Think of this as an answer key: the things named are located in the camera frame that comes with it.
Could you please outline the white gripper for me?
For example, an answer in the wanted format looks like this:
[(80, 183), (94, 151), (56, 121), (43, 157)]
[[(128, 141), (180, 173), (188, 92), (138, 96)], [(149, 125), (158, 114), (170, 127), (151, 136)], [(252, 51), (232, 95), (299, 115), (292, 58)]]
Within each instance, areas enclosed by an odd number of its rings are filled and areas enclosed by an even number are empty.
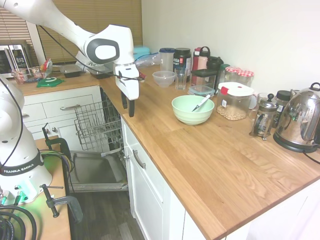
[(121, 92), (121, 102), (124, 109), (128, 108), (129, 117), (135, 115), (135, 100), (139, 98), (140, 73), (134, 63), (114, 64), (115, 83)]

